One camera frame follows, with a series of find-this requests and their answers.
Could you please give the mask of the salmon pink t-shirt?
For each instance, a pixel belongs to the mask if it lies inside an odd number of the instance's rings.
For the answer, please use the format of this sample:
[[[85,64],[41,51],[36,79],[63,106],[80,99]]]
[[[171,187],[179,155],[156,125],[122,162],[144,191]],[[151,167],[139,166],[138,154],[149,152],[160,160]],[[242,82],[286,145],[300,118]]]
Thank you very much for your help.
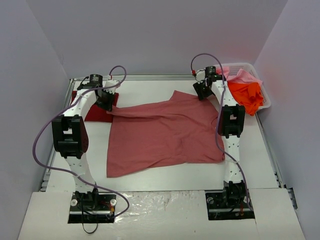
[[[112,112],[106,175],[117,178],[148,168],[219,164],[225,159],[216,138],[218,111],[207,99],[174,91],[166,101]]]

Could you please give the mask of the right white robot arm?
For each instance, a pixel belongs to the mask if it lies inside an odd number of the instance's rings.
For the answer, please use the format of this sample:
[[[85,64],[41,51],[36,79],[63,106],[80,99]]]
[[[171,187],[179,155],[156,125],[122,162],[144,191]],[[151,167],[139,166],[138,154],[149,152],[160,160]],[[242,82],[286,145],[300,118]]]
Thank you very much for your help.
[[[217,73],[215,66],[192,70],[196,80],[193,84],[198,99],[204,100],[214,95],[219,103],[215,127],[215,141],[225,157],[225,174],[221,207],[234,210],[247,195],[247,185],[240,161],[240,137],[244,129],[245,107],[239,105],[232,96],[224,74]]]

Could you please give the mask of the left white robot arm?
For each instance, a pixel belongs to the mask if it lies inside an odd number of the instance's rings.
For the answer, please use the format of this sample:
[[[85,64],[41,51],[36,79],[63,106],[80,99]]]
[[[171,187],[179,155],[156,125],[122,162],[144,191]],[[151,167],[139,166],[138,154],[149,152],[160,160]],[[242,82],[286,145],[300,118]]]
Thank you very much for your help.
[[[75,201],[80,209],[93,210],[101,203],[96,181],[93,179],[87,160],[89,136],[85,118],[92,106],[111,111],[116,96],[116,84],[111,75],[106,81],[99,74],[85,77],[70,104],[70,108],[51,122],[53,145],[69,165],[75,183]]]

